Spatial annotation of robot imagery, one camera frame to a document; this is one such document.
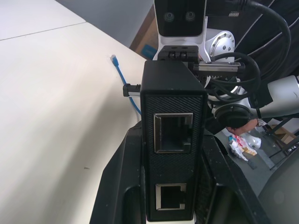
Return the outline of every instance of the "floor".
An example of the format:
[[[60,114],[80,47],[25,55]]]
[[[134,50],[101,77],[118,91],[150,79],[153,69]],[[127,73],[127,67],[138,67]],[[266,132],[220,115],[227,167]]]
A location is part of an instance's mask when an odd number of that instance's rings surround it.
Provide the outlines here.
[[[269,156],[276,153],[279,150],[279,147],[275,144],[274,140],[271,137],[266,136],[263,132],[258,132],[253,130],[250,133],[254,137],[262,139],[262,144],[260,149],[257,150],[257,155],[252,157],[249,160],[249,163],[238,159],[231,154],[232,160],[241,168],[244,175],[246,176],[248,182],[250,183],[253,191],[258,196],[265,184],[267,183],[270,176],[274,173],[277,168],[270,170],[277,162],[283,159],[285,156],[283,153],[279,153],[274,156],[272,159],[269,159]],[[222,132],[216,134],[216,137],[223,143],[227,150],[230,146],[228,144],[228,137]]]

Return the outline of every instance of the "cardboard box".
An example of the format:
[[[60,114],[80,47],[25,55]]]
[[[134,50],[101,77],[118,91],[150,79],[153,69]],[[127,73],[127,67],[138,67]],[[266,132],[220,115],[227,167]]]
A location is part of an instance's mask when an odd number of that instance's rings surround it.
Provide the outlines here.
[[[155,56],[158,49],[158,30],[154,6],[149,10],[130,49],[149,60]]]
[[[275,132],[275,135],[278,136],[285,144],[290,143],[292,140],[296,138],[296,136],[289,131],[287,131],[285,128],[281,127]]]

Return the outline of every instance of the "carbon fiber texture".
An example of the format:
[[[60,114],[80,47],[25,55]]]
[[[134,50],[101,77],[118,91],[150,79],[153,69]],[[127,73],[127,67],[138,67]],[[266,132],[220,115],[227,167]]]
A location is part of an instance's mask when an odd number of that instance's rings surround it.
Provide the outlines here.
[[[212,175],[209,172],[208,165],[202,157],[200,159],[199,184],[195,200],[195,214],[198,224],[206,223],[206,217],[209,212],[208,208],[211,203],[215,185],[211,177]]]
[[[150,184],[188,183],[194,178],[199,132],[201,131],[202,97],[146,97],[147,153]],[[155,113],[193,113],[190,153],[156,154],[154,150]]]

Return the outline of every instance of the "gray wall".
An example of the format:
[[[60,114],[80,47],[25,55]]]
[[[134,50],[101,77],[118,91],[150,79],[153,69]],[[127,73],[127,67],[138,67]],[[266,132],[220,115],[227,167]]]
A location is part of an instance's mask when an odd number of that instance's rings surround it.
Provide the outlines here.
[[[87,22],[129,47],[153,0],[57,0]]]

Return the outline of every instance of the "black plastic casing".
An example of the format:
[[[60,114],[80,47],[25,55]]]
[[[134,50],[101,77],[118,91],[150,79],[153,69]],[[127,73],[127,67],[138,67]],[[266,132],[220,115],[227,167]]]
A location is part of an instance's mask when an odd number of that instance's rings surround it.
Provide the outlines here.
[[[190,37],[202,34],[206,11],[206,0],[155,0],[158,31],[164,37]],[[171,13],[168,21],[165,15]],[[195,15],[192,21],[186,19],[188,13]]]
[[[103,171],[90,224],[146,223],[141,152],[142,126],[138,123],[129,129]],[[204,134],[201,152],[199,183],[195,197],[197,224],[270,224],[242,170],[231,160],[225,147],[217,138],[207,131]],[[292,158],[296,159],[296,155],[291,157],[291,160],[287,160],[282,165],[282,169],[288,168],[290,163],[294,162]],[[276,173],[273,175],[274,178],[279,177],[285,170],[280,171],[278,170],[278,175],[275,175]],[[271,189],[273,186],[276,185],[273,185],[273,180],[270,179],[270,183],[261,193],[265,209],[272,211],[272,214],[273,211],[278,210],[277,205],[272,206],[272,200],[269,200],[269,196],[277,191],[277,187]]]
[[[146,61],[140,96],[147,220],[191,220],[206,116],[206,91],[183,62]],[[156,113],[193,113],[189,153],[155,153]],[[157,210],[156,184],[179,183],[186,184],[185,209]]]

